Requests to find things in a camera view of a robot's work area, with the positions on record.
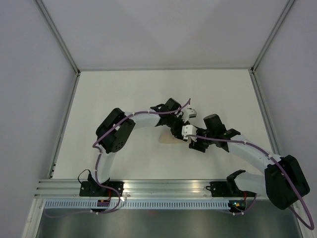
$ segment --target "white connector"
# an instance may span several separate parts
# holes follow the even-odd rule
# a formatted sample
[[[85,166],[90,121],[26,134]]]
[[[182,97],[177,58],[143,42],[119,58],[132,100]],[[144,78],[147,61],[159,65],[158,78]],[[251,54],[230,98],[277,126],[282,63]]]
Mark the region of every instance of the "white connector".
[[[184,138],[184,140],[188,140],[188,136],[187,135],[196,135],[196,127],[194,127],[193,125],[185,125],[182,127],[182,136]]]
[[[195,118],[197,116],[197,112],[192,108],[186,108],[182,112],[184,122],[187,122],[189,118]]]

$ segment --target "black mounting bracket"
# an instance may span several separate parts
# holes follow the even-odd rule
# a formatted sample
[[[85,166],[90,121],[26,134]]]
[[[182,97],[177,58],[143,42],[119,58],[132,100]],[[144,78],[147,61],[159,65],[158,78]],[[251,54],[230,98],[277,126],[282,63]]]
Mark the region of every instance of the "black mounting bracket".
[[[204,123],[206,125],[206,129],[197,127],[197,135],[209,138],[230,140],[233,136],[241,134],[235,129],[227,130],[217,114],[212,114],[205,117]],[[229,152],[227,142],[210,141],[200,138],[197,138],[196,141],[192,140],[189,144],[189,148],[205,153],[206,149],[208,149],[208,147],[212,144],[215,144],[218,148],[222,148]]]
[[[119,192],[120,196],[122,196],[124,182],[107,180],[106,182],[102,183],[102,185],[109,186],[116,189]],[[113,190],[110,190],[110,194],[111,194],[111,197],[118,197],[118,194],[116,194],[116,192],[114,192]],[[97,184],[97,182],[93,179],[91,174],[89,174],[87,181],[81,182],[79,196],[80,197],[108,197],[109,191],[108,189],[104,187],[100,187]]]
[[[232,192],[227,181],[210,182],[210,190],[212,197],[244,197],[243,191]],[[246,191],[247,197],[254,197],[256,194]]]
[[[151,107],[151,109],[158,113],[164,113],[177,110],[180,107],[181,105],[177,101],[170,98],[165,104],[159,104],[155,107]],[[170,128],[170,132],[175,138],[184,140],[182,135],[182,128],[184,125],[189,125],[188,121],[184,122],[182,117],[180,117],[178,114],[160,114],[159,117],[160,120],[157,126],[167,125]]]

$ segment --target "white floor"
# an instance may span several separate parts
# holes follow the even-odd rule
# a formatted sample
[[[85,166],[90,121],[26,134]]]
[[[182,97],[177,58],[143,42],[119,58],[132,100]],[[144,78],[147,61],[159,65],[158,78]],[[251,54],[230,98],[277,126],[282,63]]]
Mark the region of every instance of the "white floor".
[[[53,178],[75,179],[84,169],[94,169],[95,132],[112,109],[146,110],[170,97],[180,104],[192,99],[191,106],[198,113],[192,124],[205,128],[203,118],[216,113],[227,129],[234,128],[271,149],[247,70],[82,72]],[[164,130],[160,126],[132,132],[116,155],[111,178],[224,179],[238,169],[259,173],[214,145],[201,153],[187,144],[161,144]]]

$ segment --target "white wall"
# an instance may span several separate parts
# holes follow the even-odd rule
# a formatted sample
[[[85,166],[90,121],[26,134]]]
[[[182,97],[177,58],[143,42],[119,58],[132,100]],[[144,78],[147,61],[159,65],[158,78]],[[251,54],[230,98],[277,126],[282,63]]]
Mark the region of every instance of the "white wall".
[[[295,156],[311,187],[317,222],[317,1],[298,0],[257,70],[283,154]]]
[[[287,0],[43,0],[78,67],[251,67]]]
[[[0,1],[0,237],[20,237],[74,72],[32,0]]]

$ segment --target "gray panel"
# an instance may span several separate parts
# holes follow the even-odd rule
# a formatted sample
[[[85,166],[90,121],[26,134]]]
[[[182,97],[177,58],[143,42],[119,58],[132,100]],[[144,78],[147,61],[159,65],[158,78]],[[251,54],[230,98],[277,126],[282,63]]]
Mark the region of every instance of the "gray panel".
[[[20,237],[74,72],[31,0],[0,1],[1,237]]]
[[[250,67],[287,0],[44,0],[81,70]]]
[[[47,199],[45,202],[45,208],[50,209],[100,209],[98,204],[99,199]],[[118,199],[111,199],[111,202],[107,205],[108,210],[114,208],[118,203]],[[156,209],[156,210],[183,210],[191,209],[196,210],[198,208],[205,210],[219,210],[229,209],[228,199],[127,199],[124,202],[120,202],[120,209]]]
[[[50,215],[74,209],[50,209]],[[300,238],[290,211],[257,201],[244,216],[206,210],[119,210],[107,215],[42,217],[37,238]]]
[[[317,219],[317,1],[296,1],[261,62],[259,79],[283,155],[295,156],[308,180]]]

